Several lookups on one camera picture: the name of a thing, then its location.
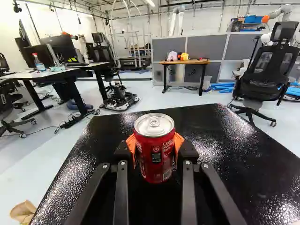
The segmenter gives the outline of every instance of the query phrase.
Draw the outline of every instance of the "keyboard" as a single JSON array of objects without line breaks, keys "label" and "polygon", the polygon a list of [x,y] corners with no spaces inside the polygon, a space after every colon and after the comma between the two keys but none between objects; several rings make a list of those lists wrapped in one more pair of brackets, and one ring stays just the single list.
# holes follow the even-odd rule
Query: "keyboard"
[{"label": "keyboard", "polygon": [[84,67],[88,65],[86,62],[67,63],[67,67]]}]

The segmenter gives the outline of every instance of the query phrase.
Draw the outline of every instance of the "office chair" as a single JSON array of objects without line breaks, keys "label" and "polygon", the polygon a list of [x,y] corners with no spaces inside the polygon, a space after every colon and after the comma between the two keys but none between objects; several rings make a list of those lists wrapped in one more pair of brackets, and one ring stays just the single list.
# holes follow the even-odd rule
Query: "office chair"
[{"label": "office chair", "polygon": [[97,44],[93,49],[89,49],[92,52],[92,58],[94,62],[109,62],[107,69],[103,69],[102,75],[104,80],[109,82],[109,86],[106,87],[106,92],[109,90],[113,90],[113,86],[111,81],[113,81],[114,76],[118,76],[120,83],[122,84],[122,80],[119,75],[119,68],[113,58],[113,50],[109,40],[103,33],[92,33],[93,40]]},{"label": "office chair", "polygon": [[[8,62],[5,59],[4,54],[0,53],[0,76],[1,75],[6,75],[6,74],[3,74],[3,72],[7,72],[9,70],[10,70],[10,68],[9,68]],[[20,87],[20,84],[19,84],[18,81],[13,81],[13,84],[15,84],[17,87]],[[25,112],[26,110],[23,108],[24,104],[28,105],[29,102],[14,103],[13,106],[14,106],[15,109],[21,109],[22,112]]]},{"label": "office chair", "polygon": [[276,119],[258,112],[263,101],[276,101],[280,105],[289,87],[288,74],[291,71],[300,49],[289,46],[299,22],[276,22],[272,31],[273,46],[262,46],[258,49],[253,63],[239,78],[233,90],[235,100],[244,98],[245,107],[229,104],[228,108],[238,109],[236,114],[246,113],[249,122],[254,125],[252,115],[271,121],[276,126]]},{"label": "office chair", "polygon": [[19,137],[25,138],[27,136],[26,133],[24,131],[15,129],[14,127],[26,123],[36,124],[37,121],[34,118],[20,122],[6,122],[4,120],[12,113],[14,109],[13,103],[23,97],[21,94],[10,95],[12,89],[14,88],[14,84],[9,79],[3,79],[0,81],[0,122],[2,124],[2,127],[0,127],[0,136],[2,136],[5,131],[8,131],[10,133],[19,133]]}]

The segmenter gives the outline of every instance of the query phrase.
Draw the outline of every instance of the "light gray floor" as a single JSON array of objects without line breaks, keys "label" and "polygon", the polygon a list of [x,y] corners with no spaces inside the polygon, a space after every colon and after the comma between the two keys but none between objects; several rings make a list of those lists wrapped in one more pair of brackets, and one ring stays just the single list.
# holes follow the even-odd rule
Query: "light gray floor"
[{"label": "light gray floor", "polygon": [[[76,85],[86,103],[94,105],[95,108],[102,104],[97,82],[76,82]],[[210,103],[226,105],[232,99],[231,93],[220,94],[215,91],[203,93],[200,97],[196,91],[176,90],[176,88],[170,88],[168,92],[162,94],[162,87],[153,87],[152,81],[127,81],[124,85],[128,91],[136,93],[141,98],[140,102],[125,113]],[[51,103],[56,106],[35,116],[38,124],[22,125],[19,126],[20,130],[30,133],[48,126],[57,126],[63,120],[67,120],[68,115],[73,112],[68,110],[66,105],[57,105],[53,100],[43,102],[45,105]],[[23,114],[34,110],[34,107],[34,104],[27,106],[27,112]],[[276,102],[265,102],[260,112],[277,119],[277,126],[271,127],[268,121],[254,116],[256,126],[299,157],[297,140],[300,103],[282,102],[280,106],[276,106]],[[113,113],[116,112],[101,109],[101,115]],[[20,202],[29,199],[38,206],[88,122],[89,119],[83,119],[69,129],[60,130],[56,135],[55,128],[52,127],[29,135],[25,139],[18,136],[0,138],[0,202],[4,203],[0,205],[2,224],[18,224],[9,217],[9,211]]]}]

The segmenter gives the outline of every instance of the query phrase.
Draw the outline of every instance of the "red soda can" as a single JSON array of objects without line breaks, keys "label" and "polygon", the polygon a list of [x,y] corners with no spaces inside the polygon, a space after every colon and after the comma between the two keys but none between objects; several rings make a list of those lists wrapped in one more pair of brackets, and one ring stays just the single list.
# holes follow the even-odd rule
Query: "red soda can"
[{"label": "red soda can", "polygon": [[135,121],[136,146],[142,176],[149,183],[161,183],[173,170],[174,120],[162,113],[149,113]]}]

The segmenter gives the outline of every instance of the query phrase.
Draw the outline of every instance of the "chair armrest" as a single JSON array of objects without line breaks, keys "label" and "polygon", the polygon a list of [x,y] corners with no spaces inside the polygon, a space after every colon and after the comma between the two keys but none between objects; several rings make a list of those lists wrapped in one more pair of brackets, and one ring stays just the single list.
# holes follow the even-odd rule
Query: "chair armrest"
[{"label": "chair armrest", "polygon": [[291,83],[288,82],[286,85],[284,85],[284,86],[282,87],[281,94],[280,94],[279,99],[278,99],[278,102],[277,102],[277,104],[276,104],[277,106],[280,105],[280,103],[281,103],[283,97],[285,96],[285,93],[286,93],[286,91],[287,91],[287,89],[289,88],[290,85],[291,85]]},{"label": "chair armrest", "polygon": [[9,83],[9,82],[12,82],[10,79],[1,79],[0,80],[0,86],[1,85],[4,85],[4,84],[6,84],[6,83]]}]

